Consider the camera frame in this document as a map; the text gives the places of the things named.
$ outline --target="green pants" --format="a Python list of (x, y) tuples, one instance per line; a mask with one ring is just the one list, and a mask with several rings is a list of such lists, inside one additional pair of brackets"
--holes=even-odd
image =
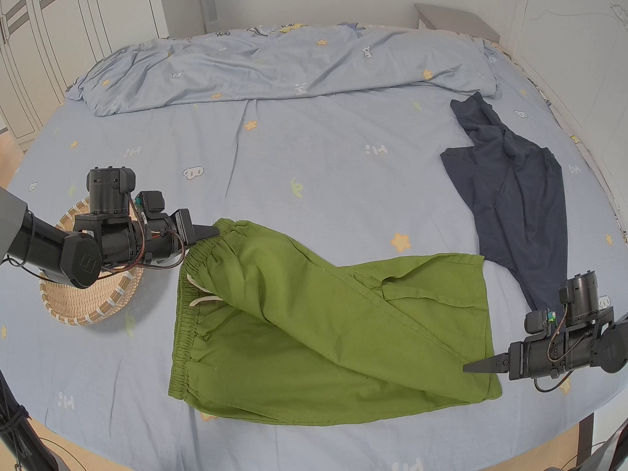
[(481, 256), (335, 267), (260, 225), (216, 226), (180, 271), (170, 396), (218, 417), (322, 426), (501, 395), (496, 375), (462, 371), (493, 354)]

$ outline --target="white wardrobe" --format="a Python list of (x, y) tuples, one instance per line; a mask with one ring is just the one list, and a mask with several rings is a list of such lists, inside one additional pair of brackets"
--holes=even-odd
[(26, 151), (98, 60), (155, 37), (204, 33), (200, 0), (0, 0), (0, 117)]

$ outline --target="headboard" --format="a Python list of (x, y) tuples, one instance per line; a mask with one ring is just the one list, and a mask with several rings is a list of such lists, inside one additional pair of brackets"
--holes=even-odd
[(589, 150), (625, 230), (628, 0), (517, 0), (515, 8), (501, 45)]

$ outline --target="woven basket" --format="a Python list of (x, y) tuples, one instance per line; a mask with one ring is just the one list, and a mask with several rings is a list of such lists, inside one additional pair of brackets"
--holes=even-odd
[[(62, 231), (74, 228), (74, 216), (89, 213), (89, 197), (78, 202), (57, 223)], [(118, 312), (129, 303), (137, 288), (143, 269), (133, 267), (110, 278), (96, 281), (87, 289), (79, 289), (40, 279), (40, 292), (52, 317), (67, 325), (91, 325)]]

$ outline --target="bed sheet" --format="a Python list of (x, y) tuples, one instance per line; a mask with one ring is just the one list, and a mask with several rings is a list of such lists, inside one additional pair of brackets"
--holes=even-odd
[[(489, 103), (563, 167), (569, 274), (595, 270), (601, 295), (621, 316), (628, 311), (628, 250), (607, 197), (534, 86), (497, 50), (487, 58), (502, 94)], [(452, 98), (466, 97), (403, 85), (110, 117), (67, 100), (9, 190), (54, 224), (87, 196), (90, 168), (128, 166), (137, 174), (136, 191), (162, 190), (168, 212), (188, 207), (197, 224), (251, 220), (336, 265), (477, 253), (473, 216), (439, 157), (447, 147), (470, 144), (449, 107)], [(391, 243), (397, 234), (408, 237), (398, 246), (402, 253)], [(499, 353), (524, 336), (528, 307), (509, 271), (486, 262), (483, 273)], [(582, 369), (549, 394), (501, 375), (499, 399), (364, 425), (271, 427), (213, 418), (167, 396), (177, 274), (145, 271), (119, 313), (67, 326), (45, 311), (36, 280), (5, 266), (0, 368), (32, 417), (137, 470), (472, 471), (574, 425), (619, 392), (628, 375)]]

